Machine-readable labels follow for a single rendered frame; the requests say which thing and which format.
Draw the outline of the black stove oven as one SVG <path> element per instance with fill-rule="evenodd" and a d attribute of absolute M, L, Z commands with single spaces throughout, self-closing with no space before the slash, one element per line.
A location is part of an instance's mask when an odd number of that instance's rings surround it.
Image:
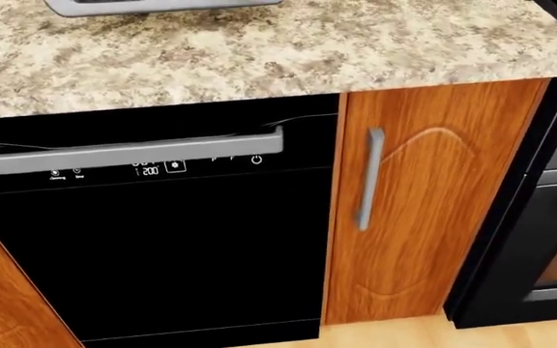
<path fill-rule="evenodd" d="M 557 320 L 557 77 L 444 303 L 458 329 Z"/>

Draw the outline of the black dishwasher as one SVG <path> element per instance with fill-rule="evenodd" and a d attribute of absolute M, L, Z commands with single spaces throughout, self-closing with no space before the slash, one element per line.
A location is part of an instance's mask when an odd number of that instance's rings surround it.
<path fill-rule="evenodd" d="M 0 118 L 0 154 L 283 129 L 281 153 L 0 175 L 0 243 L 85 348 L 319 336 L 339 96 Z"/>

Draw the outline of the plain wooden cabinet door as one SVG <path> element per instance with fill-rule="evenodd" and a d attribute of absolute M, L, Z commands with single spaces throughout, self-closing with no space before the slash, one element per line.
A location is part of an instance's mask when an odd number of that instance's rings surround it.
<path fill-rule="evenodd" d="M 82 348 L 1 245 L 0 348 Z"/>

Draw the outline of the wooden cabinet door with arch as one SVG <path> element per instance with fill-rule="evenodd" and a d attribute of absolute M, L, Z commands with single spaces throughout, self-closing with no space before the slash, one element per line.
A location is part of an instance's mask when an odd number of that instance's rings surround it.
<path fill-rule="evenodd" d="M 548 78 L 346 96 L 326 324 L 441 309 Z M 358 218 L 368 130 L 385 143 L 369 227 Z"/>

